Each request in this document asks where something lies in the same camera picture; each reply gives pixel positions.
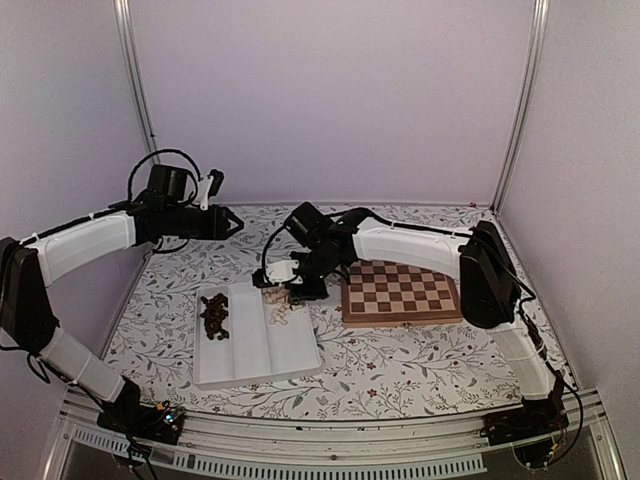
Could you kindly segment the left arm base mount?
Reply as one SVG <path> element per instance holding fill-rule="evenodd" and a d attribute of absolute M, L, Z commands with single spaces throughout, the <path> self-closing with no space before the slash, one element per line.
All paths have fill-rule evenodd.
<path fill-rule="evenodd" d="M 107 403 L 97 419 L 103 429 L 125 434 L 136 439 L 177 445 L 185 421 L 185 409 L 164 401 L 155 406 L 138 401 Z"/>

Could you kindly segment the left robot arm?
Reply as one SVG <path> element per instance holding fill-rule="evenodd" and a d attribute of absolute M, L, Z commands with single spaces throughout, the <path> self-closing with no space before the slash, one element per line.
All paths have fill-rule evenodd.
<path fill-rule="evenodd" d="M 126 200 L 23 241 L 1 241 L 1 327 L 14 349 L 53 368 L 108 405 L 111 419 L 128 434 L 148 426 L 139 389 L 116 373 L 68 332 L 53 313 L 49 287 L 114 252 L 165 237 L 185 241 L 227 240 L 243 221 L 225 206 L 210 203 L 224 180 L 218 170 L 155 165 L 146 188 Z"/>

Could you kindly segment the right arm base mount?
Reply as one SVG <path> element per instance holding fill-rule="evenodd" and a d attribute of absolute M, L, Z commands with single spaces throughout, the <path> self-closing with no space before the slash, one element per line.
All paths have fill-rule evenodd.
<path fill-rule="evenodd" d="M 511 445 L 517 462 L 529 469 L 551 465 L 566 440 L 569 421 L 561 410 L 549 418 L 541 412 L 528 413 L 524 407 L 487 414 L 480 437 L 490 446 Z"/>

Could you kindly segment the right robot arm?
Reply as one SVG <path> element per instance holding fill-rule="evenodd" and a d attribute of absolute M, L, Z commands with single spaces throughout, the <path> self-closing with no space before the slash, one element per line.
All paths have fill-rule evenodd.
<path fill-rule="evenodd" d="M 493 223 L 445 230 L 394 222 L 364 207 L 323 214 L 305 202 L 289 214 L 284 228 L 307 250 L 293 270 L 303 284 L 318 284 L 357 261 L 404 264 L 458 281 L 464 320 L 491 337 L 516 376 L 521 432 L 537 436 L 563 411 L 564 379 L 551 366 L 538 327 L 524 309 L 535 295 L 517 277 Z"/>

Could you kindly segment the wooden chessboard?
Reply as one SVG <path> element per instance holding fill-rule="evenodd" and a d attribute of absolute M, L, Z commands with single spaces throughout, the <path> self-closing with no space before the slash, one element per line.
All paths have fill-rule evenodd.
<path fill-rule="evenodd" d="M 349 267 L 341 283 L 346 328 L 390 328 L 463 321 L 452 278 L 428 269 L 385 261 Z"/>

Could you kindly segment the white divided tray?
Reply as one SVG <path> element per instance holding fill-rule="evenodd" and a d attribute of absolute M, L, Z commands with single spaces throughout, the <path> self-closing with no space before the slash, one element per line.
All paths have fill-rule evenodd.
<path fill-rule="evenodd" d="M 222 322 L 227 339 L 205 333 L 204 299 L 218 294 L 229 302 Z M 275 319 L 276 306 L 249 283 L 204 287 L 196 291 L 193 384 L 217 390 L 315 375 L 322 369 L 309 309 L 286 310 Z"/>

